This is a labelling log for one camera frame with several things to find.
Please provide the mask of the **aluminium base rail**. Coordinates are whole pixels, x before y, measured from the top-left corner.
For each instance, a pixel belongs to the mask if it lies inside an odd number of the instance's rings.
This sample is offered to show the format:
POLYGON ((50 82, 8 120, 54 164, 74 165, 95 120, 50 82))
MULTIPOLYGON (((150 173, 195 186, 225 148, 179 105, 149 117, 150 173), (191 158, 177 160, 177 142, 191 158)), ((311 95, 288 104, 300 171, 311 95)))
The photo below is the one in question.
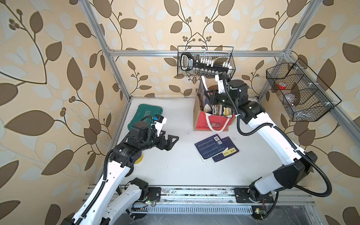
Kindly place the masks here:
POLYGON ((279 196, 267 194, 260 202, 252 202, 242 192, 245 187, 232 186, 149 186, 147 199, 130 205, 133 214, 265 214, 276 207, 312 207, 313 197, 298 189, 283 190, 279 196))

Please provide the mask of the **dark book large white characters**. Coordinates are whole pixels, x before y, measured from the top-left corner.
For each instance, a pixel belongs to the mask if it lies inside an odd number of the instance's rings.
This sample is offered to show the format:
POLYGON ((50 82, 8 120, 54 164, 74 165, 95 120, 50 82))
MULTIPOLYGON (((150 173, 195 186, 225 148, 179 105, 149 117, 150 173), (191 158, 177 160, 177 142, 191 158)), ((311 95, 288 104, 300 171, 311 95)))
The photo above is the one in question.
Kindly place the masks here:
POLYGON ((199 99, 200 109, 205 113, 213 114, 213 105, 211 104, 211 101, 210 101, 210 94, 205 89, 202 79, 200 80, 200 83, 199 83, 197 96, 199 99))

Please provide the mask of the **green plastic tool case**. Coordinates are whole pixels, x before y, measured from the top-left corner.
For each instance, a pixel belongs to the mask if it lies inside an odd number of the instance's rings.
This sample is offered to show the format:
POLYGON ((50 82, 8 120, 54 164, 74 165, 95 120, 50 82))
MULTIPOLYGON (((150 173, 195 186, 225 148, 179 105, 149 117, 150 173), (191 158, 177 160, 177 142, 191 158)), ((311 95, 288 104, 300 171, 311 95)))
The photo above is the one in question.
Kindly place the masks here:
POLYGON ((156 114, 161 115, 163 112, 163 108, 160 106, 152 106, 147 104, 140 104, 137 108, 135 115, 133 116, 132 120, 128 124, 127 128, 130 130, 132 126, 139 122, 142 118, 146 116, 154 117, 156 114))

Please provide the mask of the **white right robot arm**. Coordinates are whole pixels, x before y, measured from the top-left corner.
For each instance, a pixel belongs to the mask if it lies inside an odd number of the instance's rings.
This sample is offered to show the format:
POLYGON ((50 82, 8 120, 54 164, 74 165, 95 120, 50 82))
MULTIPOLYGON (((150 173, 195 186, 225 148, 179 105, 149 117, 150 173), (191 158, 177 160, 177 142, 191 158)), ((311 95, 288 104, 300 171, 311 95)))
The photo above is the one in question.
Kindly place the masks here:
POLYGON ((231 118, 236 119, 236 128, 240 135, 249 137, 258 133, 274 150, 282 162, 282 166, 266 177, 252 182, 247 196, 253 202, 260 201, 272 191, 280 192, 285 189, 297 188, 315 197, 328 197, 332 193, 332 184, 324 171, 316 165, 317 155, 312 151, 305 151, 280 129, 270 118, 264 108, 256 101, 248 100, 245 95, 246 84, 242 80, 233 80, 236 87, 231 87, 231 81, 224 78, 215 79, 217 91, 210 96, 217 104, 232 111, 231 118), (309 172, 316 170, 325 182, 326 190, 314 192, 298 183, 309 172))

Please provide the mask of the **socket wrench set in basket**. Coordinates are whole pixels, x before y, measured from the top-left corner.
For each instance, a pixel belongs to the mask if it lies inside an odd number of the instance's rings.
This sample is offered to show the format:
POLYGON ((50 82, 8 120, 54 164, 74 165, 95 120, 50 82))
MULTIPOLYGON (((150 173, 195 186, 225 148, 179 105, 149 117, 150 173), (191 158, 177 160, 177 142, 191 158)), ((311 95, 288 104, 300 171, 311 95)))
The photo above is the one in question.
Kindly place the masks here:
POLYGON ((206 72, 218 74, 233 73, 232 54, 222 52, 181 52, 178 58, 178 68, 181 71, 197 74, 206 72))

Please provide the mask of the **red tape roll in basket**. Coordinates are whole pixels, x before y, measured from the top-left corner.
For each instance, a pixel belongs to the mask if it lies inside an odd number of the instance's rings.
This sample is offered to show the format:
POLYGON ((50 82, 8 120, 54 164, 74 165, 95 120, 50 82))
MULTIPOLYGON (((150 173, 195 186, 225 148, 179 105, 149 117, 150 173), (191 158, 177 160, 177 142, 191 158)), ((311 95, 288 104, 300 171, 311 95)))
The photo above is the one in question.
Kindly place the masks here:
POLYGON ((286 84, 285 82, 279 82, 279 83, 277 84, 277 86, 278 86, 278 88, 279 88, 280 90, 286 90, 286 89, 287 89, 287 84, 286 84))

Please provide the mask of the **red and burlap canvas bag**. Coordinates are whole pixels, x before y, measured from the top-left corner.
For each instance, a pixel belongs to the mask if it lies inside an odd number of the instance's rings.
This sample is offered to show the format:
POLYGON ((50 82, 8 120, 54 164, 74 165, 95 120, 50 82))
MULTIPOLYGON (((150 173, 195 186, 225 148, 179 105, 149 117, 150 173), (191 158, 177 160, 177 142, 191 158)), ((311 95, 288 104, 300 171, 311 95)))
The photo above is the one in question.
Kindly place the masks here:
POLYGON ((224 116, 211 115, 200 109, 199 97, 195 98, 193 110, 193 128, 194 131, 212 131, 221 133, 228 131, 235 117, 228 118, 224 116))

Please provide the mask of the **navy book yellow label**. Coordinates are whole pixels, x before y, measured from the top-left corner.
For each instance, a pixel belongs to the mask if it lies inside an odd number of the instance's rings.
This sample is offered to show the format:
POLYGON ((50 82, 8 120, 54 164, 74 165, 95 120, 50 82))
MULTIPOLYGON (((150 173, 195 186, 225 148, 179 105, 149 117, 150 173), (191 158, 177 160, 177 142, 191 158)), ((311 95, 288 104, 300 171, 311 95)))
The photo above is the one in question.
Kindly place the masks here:
POLYGON ((195 143, 195 147, 203 161, 212 158, 223 152, 227 147, 219 135, 210 136, 202 141, 195 143))

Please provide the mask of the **yellow tape roll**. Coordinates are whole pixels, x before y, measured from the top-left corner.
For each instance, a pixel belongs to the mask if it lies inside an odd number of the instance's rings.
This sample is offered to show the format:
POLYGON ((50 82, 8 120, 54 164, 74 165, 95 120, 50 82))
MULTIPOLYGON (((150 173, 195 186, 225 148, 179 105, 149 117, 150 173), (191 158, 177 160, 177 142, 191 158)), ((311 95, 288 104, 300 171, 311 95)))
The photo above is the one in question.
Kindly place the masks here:
POLYGON ((143 160, 143 155, 135 162, 135 164, 139 164, 143 160))

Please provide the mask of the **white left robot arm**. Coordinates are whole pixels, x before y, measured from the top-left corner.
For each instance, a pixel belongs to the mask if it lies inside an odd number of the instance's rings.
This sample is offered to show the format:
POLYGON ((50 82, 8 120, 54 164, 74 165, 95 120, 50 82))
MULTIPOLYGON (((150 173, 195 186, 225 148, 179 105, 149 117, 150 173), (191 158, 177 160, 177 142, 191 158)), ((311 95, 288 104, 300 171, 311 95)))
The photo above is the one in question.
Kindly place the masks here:
POLYGON ((167 119, 156 115, 148 123, 145 118, 136 122, 124 139, 106 155, 103 175, 93 192, 73 217, 62 221, 63 225, 112 225, 135 202, 148 197, 148 183, 135 178, 115 200, 112 197, 121 181, 129 174, 142 151, 158 148, 169 151, 179 140, 178 136, 165 135, 162 130, 167 119))

